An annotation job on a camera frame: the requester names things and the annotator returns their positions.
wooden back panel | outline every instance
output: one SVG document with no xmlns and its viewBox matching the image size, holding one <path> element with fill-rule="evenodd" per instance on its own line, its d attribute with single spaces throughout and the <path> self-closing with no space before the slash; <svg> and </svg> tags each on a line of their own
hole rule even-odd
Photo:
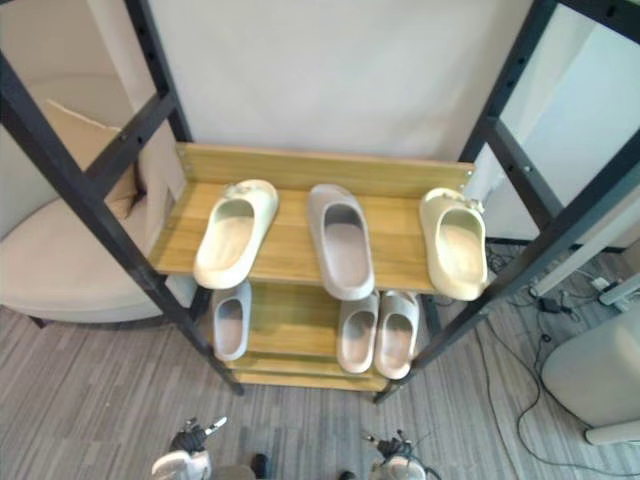
<svg viewBox="0 0 640 480">
<path fill-rule="evenodd" d="M 361 155 L 334 155 L 179 143 L 178 155 L 193 182 L 236 183 L 250 178 L 276 188 L 308 191 L 336 183 L 354 194 L 421 198 L 437 187 L 464 188 L 468 163 Z"/>
</svg>

armchair cushion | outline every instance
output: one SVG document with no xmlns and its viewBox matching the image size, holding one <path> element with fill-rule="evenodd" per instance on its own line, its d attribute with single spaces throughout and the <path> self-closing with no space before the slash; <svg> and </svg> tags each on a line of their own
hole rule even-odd
<svg viewBox="0 0 640 480">
<path fill-rule="evenodd" d="M 145 240 L 146 198 L 121 224 L 139 246 Z M 188 305 L 193 278 L 172 278 Z M 0 303 L 49 320 L 121 322 L 160 310 L 61 199 L 45 205 L 0 243 Z"/>
</svg>

striped carpet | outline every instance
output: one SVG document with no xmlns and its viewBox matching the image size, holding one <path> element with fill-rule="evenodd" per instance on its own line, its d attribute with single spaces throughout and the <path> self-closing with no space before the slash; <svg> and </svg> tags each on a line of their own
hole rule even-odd
<svg viewBox="0 0 640 480">
<path fill-rule="evenodd" d="M 609 278 L 628 274 L 621 257 L 612 254 L 598 256 L 585 269 Z M 580 274 L 561 288 L 580 296 L 592 293 Z M 568 300 L 570 305 L 586 302 Z M 460 308 L 458 303 L 441 307 L 443 322 Z M 577 322 L 566 315 L 536 318 L 533 308 L 507 301 L 494 302 L 490 310 L 498 334 L 529 365 L 539 325 L 553 338 L 544 346 L 546 356 L 615 315 L 597 303 L 579 307 Z M 374 406 L 367 394 L 302 388 L 248 386 L 244 397 L 236 397 L 166 322 L 54 323 L 39 330 L 2 307 L 0 478 L 149 478 L 153 461 L 186 418 L 207 422 L 221 415 L 230 421 L 209 441 L 215 462 L 247 463 L 254 452 L 265 452 L 278 479 L 334 479 L 347 468 L 366 478 L 377 456 L 361 440 L 363 432 L 385 437 L 398 428 L 419 441 L 417 453 L 444 479 L 606 478 L 574 467 L 550 467 L 525 452 L 515 417 L 532 400 L 533 383 L 491 336 L 486 322 L 477 333 L 507 450 L 487 400 L 473 332 L 405 389 Z M 427 334 L 421 336 L 424 342 Z M 640 472 L 640 447 L 587 445 L 577 421 L 547 397 L 527 416 L 524 435 L 541 457 L 553 461 Z"/>
</svg>

white slide sandal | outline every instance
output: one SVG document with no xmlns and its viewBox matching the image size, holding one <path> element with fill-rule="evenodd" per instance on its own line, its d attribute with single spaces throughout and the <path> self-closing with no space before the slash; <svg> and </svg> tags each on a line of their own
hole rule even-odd
<svg viewBox="0 0 640 480">
<path fill-rule="evenodd" d="M 389 290 L 380 299 L 376 369 L 398 380 L 409 373 L 418 335 L 420 307 L 416 296 Z"/>
<path fill-rule="evenodd" d="M 213 349 L 223 362 L 237 360 L 247 351 L 251 315 L 251 285 L 242 282 L 216 290 L 211 301 Z"/>
<path fill-rule="evenodd" d="M 429 276 L 436 289 L 458 300 L 475 300 L 487 282 L 482 206 L 448 188 L 420 202 Z"/>
<path fill-rule="evenodd" d="M 336 346 L 338 363 L 349 373 L 366 372 L 373 362 L 380 294 L 342 302 Z"/>
<path fill-rule="evenodd" d="M 264 180 L 229 185 L 213 207 L 193 274 L 206 288 L 231 288 L 253 266 L 278 210 L 278 192 Z"/>
<path fill-rule="evenodd" d="M 369 232 L 358 200 L 339 185 L 309 192 L 309 226 L 322 281 L 339 300 L 360 300 L 374 287 Z"/>
</svg>

black shoe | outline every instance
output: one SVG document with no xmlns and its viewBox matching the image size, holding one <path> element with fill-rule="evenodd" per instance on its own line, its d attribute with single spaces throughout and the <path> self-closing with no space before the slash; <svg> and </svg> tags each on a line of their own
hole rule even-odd
<svg viewBox="0 0 640 480">
<path fill-rule="evenodd" d="M 256 478 L 269 478 L 269 457 L 257 453 L 251 459 L 251 470 Z"/>
<path fill-rule="evenodd" d="M 358 477 L 356 477 L 356 474 L 353 472 L 342 472 L 342 474 L 340 474 L 340 476 L 338 477 L 338 480 L 356 480 Z"/>
</svg>

